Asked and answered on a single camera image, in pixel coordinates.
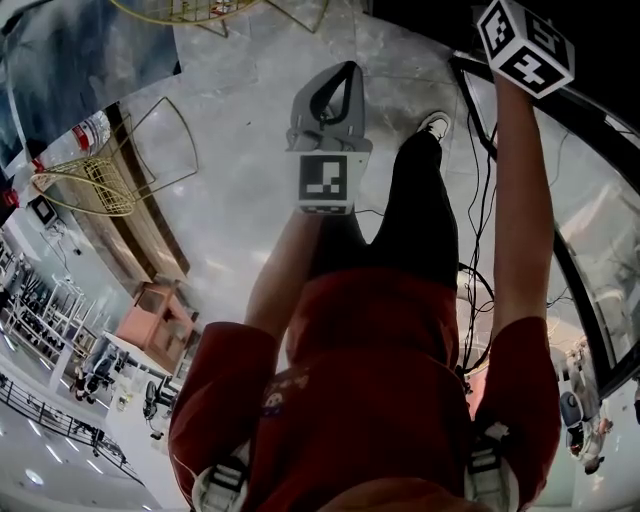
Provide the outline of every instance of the poster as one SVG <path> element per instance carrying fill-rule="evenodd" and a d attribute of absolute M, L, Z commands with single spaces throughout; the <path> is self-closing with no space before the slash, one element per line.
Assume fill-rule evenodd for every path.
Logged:
<path fill-rule="evenodd" d="M 139 20 L 108 0 L 52 0 L 29 9 L 4 50 L 28 158 L 98 110 L 181 71 L 172 27 Z"/>

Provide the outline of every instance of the ceiling light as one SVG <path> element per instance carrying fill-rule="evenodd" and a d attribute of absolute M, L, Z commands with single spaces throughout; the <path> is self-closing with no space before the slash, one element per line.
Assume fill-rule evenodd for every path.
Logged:
<path fill-rule="evenodd" d="M 4 341 L 7 342 L 7 345 L 9 346 L 9 348 L 15 352 L 16 347 L 13 346 L 13 343 L 11 343 L 11 340 L 9 339 L 9 337 L 6 334 L 3 334 L 2 336 L 4 337 Z"/>
<path fill-rule="evenodd" d="M 33 429 L 33 431 L 38 435 L 38 437 L 42 437 L 42 434 L 40 433 L 40 430 L 38 430 L 38 427 L 36 427 L 36 424 L 31 421 L 31 420 L 27 420 L 29 422 L 29 425 L 31 425 L 31 428 Z"/>
<path fill-rule="evenodd" d="M 42 480 L 40 475 L 38 473 L 36 473 L 35 471 L 33 471 L 31 469 L 25 469 L 24 473 L 25 473 L 25 475 L 27 475 L 27 478 L 29 480 L 31 480 L 34 484 L 42 485 L 44 483 L 44 480 Z"/>
<path fill-rule="evenodd" d="M 102 470 L 98 466 L 96 466 L 93 462 L 91 462 L 89 459 L 87 459 L 87 462 L 89 463 L 89 466 L 95 469 L 98 473 L 100 473 L 101 475 L 104 475 Z"/>
<path fill-rule="evenodd" d="M 58 457 L 58 455 L 56 454 L 56 452 L 53 451 L 53 448 L 51 448 L 51 446 L 47 445 L 47 450 L 49 450 L 49 453 L 54 459 L 56 459 L 60 464 L 62 464 L 62 459 Z"/>
<path fill-rule="evenodd" d="M 78 450 L 78 447 L 77 447 L 75 444 L 73 444 L 73 443 L 71 442 L 71 439 L 69 439 L 69 438 L 65 437 L 65 438 L 64 438 L 64 440 L 65 440 L 67 443 L 69 443 L 69 446 L 71 446 L 71 448 L 73 448 L 75 451 L 77 451 L 77 452 L 79 452 L 79 451 L 80 451 L 80 450 Z"/>

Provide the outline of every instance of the glass panel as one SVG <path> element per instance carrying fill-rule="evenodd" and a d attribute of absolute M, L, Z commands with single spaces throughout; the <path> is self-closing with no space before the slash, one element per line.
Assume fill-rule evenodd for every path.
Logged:
<path fill-rule="evenodd" d="M 466 78 L 490 137 L 494 86 L 474 75 Z M 536 117 L 555 219 L 604 320 L 614 366 L 640 338 L 640 197 L 583 140 L 540 111 Z"/>

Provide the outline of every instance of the black railing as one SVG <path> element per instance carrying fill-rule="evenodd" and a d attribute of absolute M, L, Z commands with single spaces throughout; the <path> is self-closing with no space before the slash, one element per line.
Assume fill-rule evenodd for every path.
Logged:
<path fill-rule="evenodd" d="M 94 455 L 104 457 L 127 476 L 144 485 L 127 462 L 118 444 L 107 437 L 103 430 L 54 409 L 2 374 L 0 374 L 0 402 L 51 432 L 91 446 Z"/>

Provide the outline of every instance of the black pants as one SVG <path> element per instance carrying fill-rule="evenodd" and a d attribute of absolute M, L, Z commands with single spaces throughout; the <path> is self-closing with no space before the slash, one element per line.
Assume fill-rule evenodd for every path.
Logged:
<path fill-rule="evenodd" d="M 442 149 L 429 132 L 407 140 L 393 166 L 384 220 L 368 245 L 355 213 L 323 220 L 309 279 L 362 267 L 388 267 L 456 289 L 458 227 L 440 175 Z"/>

